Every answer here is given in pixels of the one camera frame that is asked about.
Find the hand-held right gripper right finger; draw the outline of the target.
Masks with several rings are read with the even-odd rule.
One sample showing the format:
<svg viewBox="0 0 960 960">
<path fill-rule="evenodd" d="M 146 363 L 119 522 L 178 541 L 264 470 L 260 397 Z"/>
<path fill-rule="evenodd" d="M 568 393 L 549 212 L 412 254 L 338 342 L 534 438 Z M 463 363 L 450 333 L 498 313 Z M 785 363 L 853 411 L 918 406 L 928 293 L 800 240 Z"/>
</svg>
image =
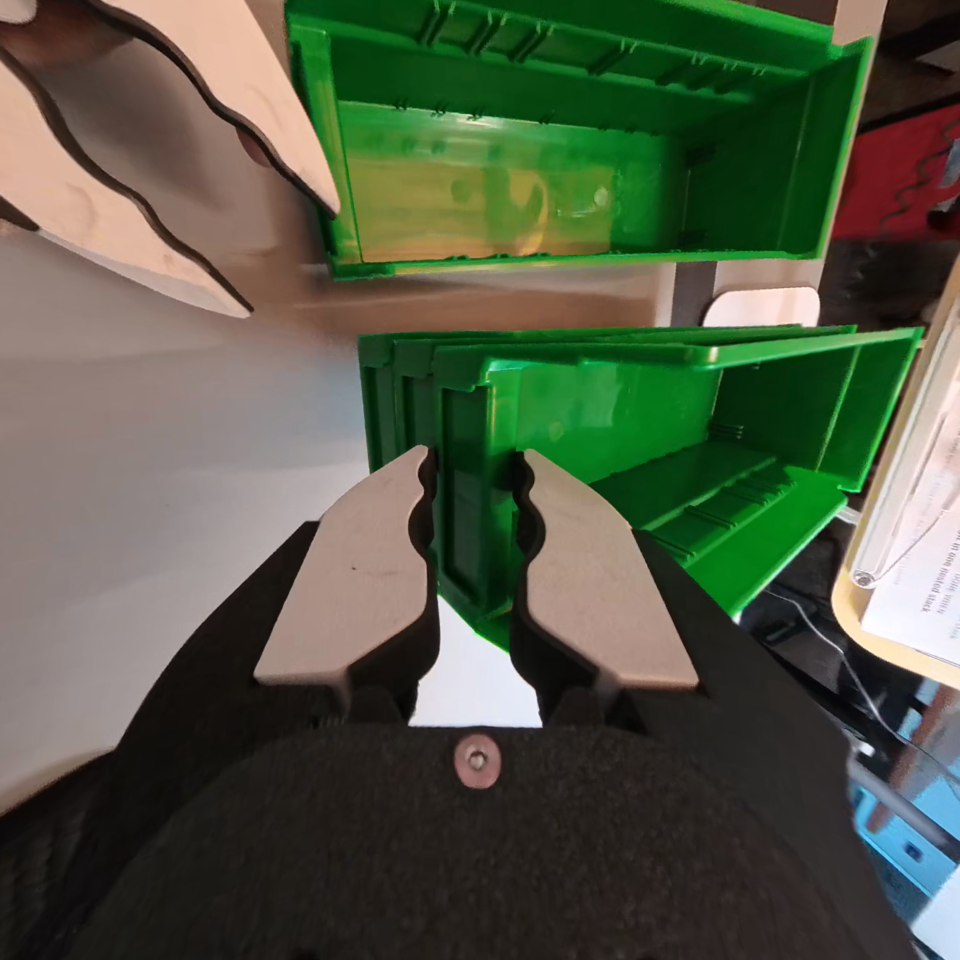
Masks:
<svg viewBox="0 0 960 960">
<path fill-rule="evenodd" d="M 695 690 L 697 672 L 630 523 L 536 450 L 515 466 L 516 671 L 536 690 Z"/>
</svg>

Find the instruction sheet on stand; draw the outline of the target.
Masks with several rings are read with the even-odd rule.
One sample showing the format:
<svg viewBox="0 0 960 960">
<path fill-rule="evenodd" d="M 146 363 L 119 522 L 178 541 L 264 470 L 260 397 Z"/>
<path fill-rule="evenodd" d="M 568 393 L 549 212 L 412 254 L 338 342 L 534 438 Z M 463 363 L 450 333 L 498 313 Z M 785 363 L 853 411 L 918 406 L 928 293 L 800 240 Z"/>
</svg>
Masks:
<svg viewBox="0 0 960 960">
<path fill-rule="evenodd" d="M 944 415 L 954 409 L 959 417 L 958 260 L 933 314 L 831 595 L 835 618 L 857 644 L 884 661 L 957 690 L 959 664 L 878 637 L 861 626 Z"/>
</svg>

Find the printed instruction sheet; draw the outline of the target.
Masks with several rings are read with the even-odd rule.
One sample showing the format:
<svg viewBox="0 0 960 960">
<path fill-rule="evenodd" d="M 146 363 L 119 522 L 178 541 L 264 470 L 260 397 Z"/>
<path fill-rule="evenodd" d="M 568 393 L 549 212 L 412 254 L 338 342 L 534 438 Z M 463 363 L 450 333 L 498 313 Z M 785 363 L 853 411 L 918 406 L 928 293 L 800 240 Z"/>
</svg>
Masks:
<svg viewBox="0 0 960 960">
<path fill-rule="evenodd" d="M 959 665 L 959 416 L 945 414 L 895 531 L 863 630 Z"/>
</svg>

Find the red plastic case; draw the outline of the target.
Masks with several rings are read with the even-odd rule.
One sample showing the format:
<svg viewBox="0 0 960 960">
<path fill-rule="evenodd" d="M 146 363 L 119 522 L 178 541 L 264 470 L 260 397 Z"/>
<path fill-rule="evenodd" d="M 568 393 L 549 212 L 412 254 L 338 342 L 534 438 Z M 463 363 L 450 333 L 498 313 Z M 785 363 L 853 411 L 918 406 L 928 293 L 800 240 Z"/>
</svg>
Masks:
<svg viewBox="0 0 960 960">
<path fill-rule="evenodd" d="M 959 238 L 959 103 L 894 114 L 854 140 L 834 241 Z"/>
</svg>

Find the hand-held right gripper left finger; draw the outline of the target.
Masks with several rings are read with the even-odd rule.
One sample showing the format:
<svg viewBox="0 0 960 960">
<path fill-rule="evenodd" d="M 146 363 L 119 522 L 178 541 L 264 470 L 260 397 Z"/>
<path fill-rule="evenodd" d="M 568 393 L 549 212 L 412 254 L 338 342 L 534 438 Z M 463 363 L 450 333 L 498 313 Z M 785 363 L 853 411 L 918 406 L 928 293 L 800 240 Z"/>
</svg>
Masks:
<svg viewBox="0 0 960 960">
<path fill-rule="evenodd" d="M 253 677 L 265 686 L 409 694 L 440 651 L 436 457 L 401 454 L 321 516 Z"/>
</svg>

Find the grey desk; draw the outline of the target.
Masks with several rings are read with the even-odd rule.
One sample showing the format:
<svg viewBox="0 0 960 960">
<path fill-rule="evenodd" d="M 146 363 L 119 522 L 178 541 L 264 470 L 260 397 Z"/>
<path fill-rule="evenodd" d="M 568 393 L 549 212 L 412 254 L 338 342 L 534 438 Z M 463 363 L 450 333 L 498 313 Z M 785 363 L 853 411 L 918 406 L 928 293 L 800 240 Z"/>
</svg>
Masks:
<svg viewBox="0 0 960 960">
<path fill-rule="evenodd" d="M 86 2 L 2 48 L 83 150 L 254 305 L 195 309 L 2 222 L 2 812 L 114 748 L 189 635 L 367 471 L 356 336 L 693 325 L 823 259 L 337 282 L 314 210 Z"/>
</svg>

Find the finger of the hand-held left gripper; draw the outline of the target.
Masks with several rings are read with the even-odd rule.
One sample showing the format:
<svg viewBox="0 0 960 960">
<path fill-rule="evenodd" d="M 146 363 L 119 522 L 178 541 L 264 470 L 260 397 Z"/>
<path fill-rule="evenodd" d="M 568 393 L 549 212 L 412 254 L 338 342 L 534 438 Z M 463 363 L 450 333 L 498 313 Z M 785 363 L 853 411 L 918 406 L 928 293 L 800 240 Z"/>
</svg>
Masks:
<svg viewBox="0 0 960 960">
<path fill-rule="evenodd" d="M 2 218 L 190 306 L 248 318 L 253 306 L 137 191 L 97 165 L 19 63 L 1 66 Z"/>
<path fill-rule="evenodd" d="M 318 135 L 286 69 L 244 1 L 90 1 L 115 29 L 150 44 L 210 110 L 330 218 L 341 200 Z"/>
</svg>

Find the green plastic storage bin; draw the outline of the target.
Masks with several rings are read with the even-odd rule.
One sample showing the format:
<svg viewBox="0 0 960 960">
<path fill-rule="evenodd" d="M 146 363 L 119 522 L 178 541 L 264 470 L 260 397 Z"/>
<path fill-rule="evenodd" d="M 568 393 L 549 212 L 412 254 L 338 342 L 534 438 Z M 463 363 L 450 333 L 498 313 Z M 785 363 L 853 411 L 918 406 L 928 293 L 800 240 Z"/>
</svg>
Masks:
<svg viewBox="0 0 960 960">
<path fill-rule="evenodd" d="M 438 348 L 440 595 L 509 644 L 514 458 L 534 450 L 740 614 L 862 489 L 922 339 Z"/>
<path fill-rule="evenodd" d="M 395 459 L 400 440 L 400 402 L 395 395 L 395 351 L 405 342 L 425 342 L 426 371 L 431 372 L 432 350 L 445 346 L 502 345 L 533 348 L 567 343 L 640 343 L 655 346 L 705 347 L 764 340 L 799 339 L 824 332 L 819 327 L 786 325 L 702 327 L 573 327 L 546 329 L 414 330 L 362 334 L 357 339 L 359 380 L 364 411 L 366 452 L 373 472 Z"/>
<path fill-rule="evenodd" d="M 586 481 L 707 442 L 805 470 L 827 456 L 866 352 L 854 326 L 726 345 L 568 342 L 395 348 L 403 451 L 445 442 L 466 471 L 540 450 Z"/>
<path fill-rule="evenodd" d="M 879 26 L 740 2 L 285 2 L 337 281 L 819 258 Z"/>
</svg>

